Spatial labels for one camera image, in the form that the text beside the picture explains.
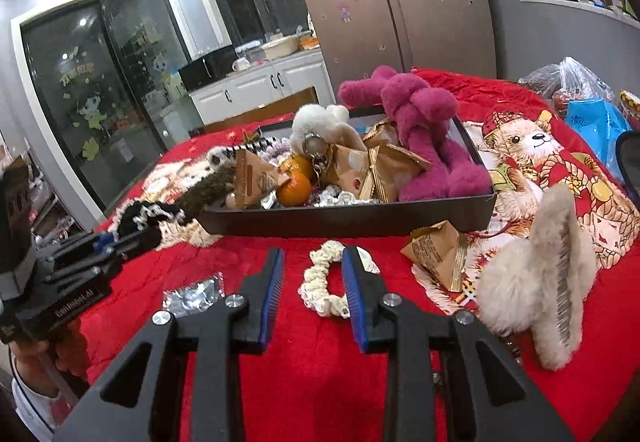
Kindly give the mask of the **gold triangular snack packet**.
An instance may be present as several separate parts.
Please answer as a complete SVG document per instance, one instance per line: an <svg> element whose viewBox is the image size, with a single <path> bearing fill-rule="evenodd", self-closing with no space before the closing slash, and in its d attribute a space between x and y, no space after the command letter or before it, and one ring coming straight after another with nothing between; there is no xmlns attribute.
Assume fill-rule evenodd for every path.
<svg viewBox="0 0 640 442"><path fill-rule="evenodd" d="M449 221L415 229L401 253L450 292L462 289L469 240Z"/></svg>

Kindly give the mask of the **black microwave oven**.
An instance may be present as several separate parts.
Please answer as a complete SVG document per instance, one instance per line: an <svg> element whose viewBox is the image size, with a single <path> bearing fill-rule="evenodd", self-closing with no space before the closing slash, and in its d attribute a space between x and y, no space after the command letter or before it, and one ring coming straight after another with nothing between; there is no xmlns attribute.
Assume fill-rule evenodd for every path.
<svg viewBox="0 0 640 442"><path fill-rule="evenodd" d="M232 45L218 48L196 58L179 70L184 88L193 92L206 85L221 81L233 71L232 64L238 54Z"/></svg>

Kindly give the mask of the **glass sliding door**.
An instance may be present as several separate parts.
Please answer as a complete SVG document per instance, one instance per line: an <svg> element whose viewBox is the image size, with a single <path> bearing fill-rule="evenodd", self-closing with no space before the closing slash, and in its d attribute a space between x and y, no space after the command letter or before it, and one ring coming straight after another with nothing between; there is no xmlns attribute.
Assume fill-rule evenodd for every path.
<svg viewBox="0 0 640 442"><path fill-rule="evenodd" d="M21 119L83 228L202 120L180 70L192 55L169 0L78 0L12 19Z"/></svg>

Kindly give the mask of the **black shallow tray box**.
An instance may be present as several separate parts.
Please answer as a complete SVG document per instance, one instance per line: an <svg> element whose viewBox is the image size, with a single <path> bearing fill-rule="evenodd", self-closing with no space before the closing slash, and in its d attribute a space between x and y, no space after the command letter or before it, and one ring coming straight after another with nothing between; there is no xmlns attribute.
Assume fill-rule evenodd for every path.
<svg viewBox="0 0 640 442"><path fill-rule="evenodd" d="M480 231L489 224L497 195L431 200L373 202L356 200L343 206L269 209L255 203L246 209L226 206L220 197L198 216L213 235L248 237L361 238L405 236L417 228L447 221L462 233Z"/></svg>

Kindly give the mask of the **clear silver plastic bag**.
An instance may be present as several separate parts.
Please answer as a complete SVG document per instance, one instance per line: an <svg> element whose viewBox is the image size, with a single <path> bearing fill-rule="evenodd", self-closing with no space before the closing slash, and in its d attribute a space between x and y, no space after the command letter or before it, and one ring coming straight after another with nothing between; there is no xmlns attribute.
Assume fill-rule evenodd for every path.
<svg viewBox="0 0 640 442"><path fill-rule="evenodd" d="M221 298L224 298L224 277L215 273L191 285L165 290L162 309L175 317L185 317L205 312Z"/></svg>

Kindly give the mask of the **white plush duck toy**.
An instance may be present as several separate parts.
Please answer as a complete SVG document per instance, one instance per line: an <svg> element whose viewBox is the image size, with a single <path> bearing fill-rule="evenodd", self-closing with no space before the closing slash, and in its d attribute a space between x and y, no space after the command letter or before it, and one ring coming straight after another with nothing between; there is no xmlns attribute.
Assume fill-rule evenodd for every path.
<svg viewBox="0 0 640 442"><path fill-rule="evenodd" d="M348 120L349 110L345 106L303 105L293 119L290 136L291 150L295 154L305 154L306 137L317 135L327 144L338 144L350 149L366 151L367 146Z"/></svg>

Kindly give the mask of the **magenta plush toy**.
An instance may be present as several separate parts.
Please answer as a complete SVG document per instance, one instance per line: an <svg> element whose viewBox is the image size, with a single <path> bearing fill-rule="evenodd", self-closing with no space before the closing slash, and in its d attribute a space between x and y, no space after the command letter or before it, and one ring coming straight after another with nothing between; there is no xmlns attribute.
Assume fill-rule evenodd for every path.
<svg viewBox="0 0 640 442"><path fill-rule="evenodd" d="M402 146L428 162L428 169L399 191L402 201L486 195L491 180L468 150L448 137L458 102L449 90L432 87L413 73L380 66L370 78L345 81L340 101L350 107L381 105L394 122Z"/></svg>

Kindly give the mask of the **blue plastic bag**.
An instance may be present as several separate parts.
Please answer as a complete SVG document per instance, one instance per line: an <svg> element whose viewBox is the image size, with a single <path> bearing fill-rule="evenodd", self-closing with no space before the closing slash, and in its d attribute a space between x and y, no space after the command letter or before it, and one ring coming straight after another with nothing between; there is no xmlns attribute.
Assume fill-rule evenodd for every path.
<svg viewBox="0 0 640 442"><path fill-rule="evenodd" d="M620 110L602 98L572 100L565 122L610 170L618 168L615 154L618 136L631 130Z"/></svg>

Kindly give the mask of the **orange tangerine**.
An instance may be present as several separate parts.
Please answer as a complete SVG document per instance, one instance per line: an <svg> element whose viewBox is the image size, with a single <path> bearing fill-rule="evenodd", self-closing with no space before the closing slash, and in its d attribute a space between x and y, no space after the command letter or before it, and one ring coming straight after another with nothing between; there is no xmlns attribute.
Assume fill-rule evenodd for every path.
<svg viewBox="0 0 640 442"><path fill-rule="evenodd" d="M278 170L288 174L299 172L304 174L308 180L314 178L314 167L311 162L302 155L289 155L280 163Z"/></svg>
<svg viewBox="0 0 640 442"><path fill-rule="evenodd" d="M290 171L288 175L290 179L277 190L278 202L284 207L303 206L311 195L311 181L299 170Z"/></svg>

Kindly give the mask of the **cream scrunchie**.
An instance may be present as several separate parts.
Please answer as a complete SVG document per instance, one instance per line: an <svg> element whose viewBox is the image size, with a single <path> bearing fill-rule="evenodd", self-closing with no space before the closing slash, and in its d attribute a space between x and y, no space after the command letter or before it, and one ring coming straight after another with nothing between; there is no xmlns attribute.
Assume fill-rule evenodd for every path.
<svg viewBox="0 0 640 442"><path fill-rule="evenodd" d="M318 250L309 252L311 267L305 269L297 292L304 306L320 317L350 318L346 295L329 292L331 266L342 262L344 249L339 241L328 240Z"/></svg>

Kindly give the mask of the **black purple bag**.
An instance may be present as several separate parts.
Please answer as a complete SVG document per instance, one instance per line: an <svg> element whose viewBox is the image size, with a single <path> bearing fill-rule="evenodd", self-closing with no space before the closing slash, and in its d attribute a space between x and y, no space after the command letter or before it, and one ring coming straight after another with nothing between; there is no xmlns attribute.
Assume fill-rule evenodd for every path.
<svg viewBox="0 0 640 442"><path fill-rule="evenodd" d="M616 139L615 154L630 200L640 208L640 132L626 131Z"/></svg>

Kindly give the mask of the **dark brown fuzzy hair clip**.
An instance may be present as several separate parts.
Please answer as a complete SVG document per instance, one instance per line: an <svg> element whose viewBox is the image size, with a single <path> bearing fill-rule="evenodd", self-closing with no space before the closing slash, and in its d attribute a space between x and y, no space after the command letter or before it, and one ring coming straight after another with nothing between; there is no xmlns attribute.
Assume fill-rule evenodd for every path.
<svg viewBox="0 0 640 442"><path fill-rule="evenodd" d="M212 173L190 187L175 200L181 214L178 221L189 224L202 210L221 198L226 198L234 188L236 166L234 163L219 165Z"/></svg>

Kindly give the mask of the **white kitchen counter cabinet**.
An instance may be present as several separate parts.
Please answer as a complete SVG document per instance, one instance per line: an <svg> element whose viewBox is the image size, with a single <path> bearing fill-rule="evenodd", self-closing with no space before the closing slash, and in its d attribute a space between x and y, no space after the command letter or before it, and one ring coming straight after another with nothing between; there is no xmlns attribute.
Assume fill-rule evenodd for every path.
<svg viewBox="0 0 640 442"><path fill-rule="evenodd" d="M316 91L322 106L335 102L321 50L307 50L206 85L190 93L204 124L226 120L265 107L307 87Z"/></svg>

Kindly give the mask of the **wooden chair back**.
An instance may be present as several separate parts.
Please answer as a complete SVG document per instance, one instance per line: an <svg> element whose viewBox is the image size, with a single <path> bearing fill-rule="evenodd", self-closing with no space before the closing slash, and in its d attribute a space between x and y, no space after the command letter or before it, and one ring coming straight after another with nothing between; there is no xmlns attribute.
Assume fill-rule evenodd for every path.
<svg viewBox="0 0 640 442"><path fill-rule="evenodd" d="M262 122L268 119L281 118L291 113L296 113L300 107L307 104L317 104L318 96L316 89L313 86L300 90L293 95L286 96L277 100L277 102L270 102L270 104L264 107L245 111L239 116L230 117L222 121L213 122L203 125L201 128L196 128L190 132L191 136L209 134L221 132L241 125L251 124L253 122Z"/></svg>

